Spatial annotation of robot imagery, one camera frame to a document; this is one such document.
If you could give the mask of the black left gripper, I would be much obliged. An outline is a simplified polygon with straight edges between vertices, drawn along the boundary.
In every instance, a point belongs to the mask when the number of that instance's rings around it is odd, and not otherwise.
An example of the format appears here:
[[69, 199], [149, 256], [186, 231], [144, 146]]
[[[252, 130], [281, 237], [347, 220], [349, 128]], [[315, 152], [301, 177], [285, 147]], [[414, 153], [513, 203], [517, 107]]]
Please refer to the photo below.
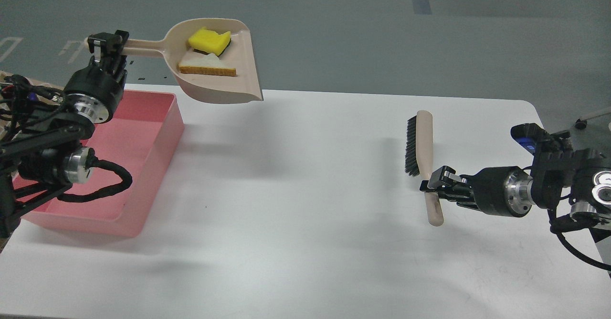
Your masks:
[[76, 71], [63, 89], [68, 103], [94, 124], [112, 119], [124, 96], [127, 76], [124, 47], [129, 36], [123, 30], [116, 30], [111, 40], [109, 33], [90, 35], [89, 64]]

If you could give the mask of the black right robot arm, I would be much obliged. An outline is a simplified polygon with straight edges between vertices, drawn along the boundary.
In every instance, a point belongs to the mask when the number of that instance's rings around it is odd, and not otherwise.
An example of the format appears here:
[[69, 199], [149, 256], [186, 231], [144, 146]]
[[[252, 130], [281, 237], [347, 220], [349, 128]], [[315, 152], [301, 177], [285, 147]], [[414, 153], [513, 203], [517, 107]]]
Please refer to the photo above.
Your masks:
[[432, 171], [420, 184], [435, 224], [442, 222], [439, 199], [487, 215], [524, 217], [533, 206], [548, 213], [549, 229], [579, 260], [605, 271], [573, 247], [564, 234], [583, 229], [595, 242], [610, 237], [610, 158], [595, 149], [572, 147], [571, 134], [548, 133], [535, 123], [511, 128], [511, 138], [532, 154], [532, 165], [484, 168], [458, 175], [447, 165]]

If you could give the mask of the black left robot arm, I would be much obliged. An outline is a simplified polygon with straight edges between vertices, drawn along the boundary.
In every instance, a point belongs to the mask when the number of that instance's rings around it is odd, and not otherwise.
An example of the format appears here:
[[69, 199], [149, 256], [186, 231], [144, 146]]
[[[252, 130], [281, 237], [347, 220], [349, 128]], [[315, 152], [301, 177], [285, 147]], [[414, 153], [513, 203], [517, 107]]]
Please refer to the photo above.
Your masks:
[[52, 199], [85, 203], [127, 190], [133, 178], [83, 145], [97, 124], [110, 121], [124, 95], [124, 48], [129, 32], [87, 38], [89, 64], [63, 89], [35, 85], [13, 74], [1, 82], [1, 237]]

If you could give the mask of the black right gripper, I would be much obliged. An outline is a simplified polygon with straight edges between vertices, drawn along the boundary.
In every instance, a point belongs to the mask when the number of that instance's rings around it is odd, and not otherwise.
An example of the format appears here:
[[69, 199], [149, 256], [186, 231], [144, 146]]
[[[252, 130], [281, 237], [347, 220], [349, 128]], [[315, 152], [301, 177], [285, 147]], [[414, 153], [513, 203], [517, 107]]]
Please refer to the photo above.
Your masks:
[[421, 181], [420, 191], [488, 215], [521, 218], [534, 201], [530, 194], [533, 179], [521, 168], [485, 168], [475, 175], [457, 175], [444, 165], [429, 180]]

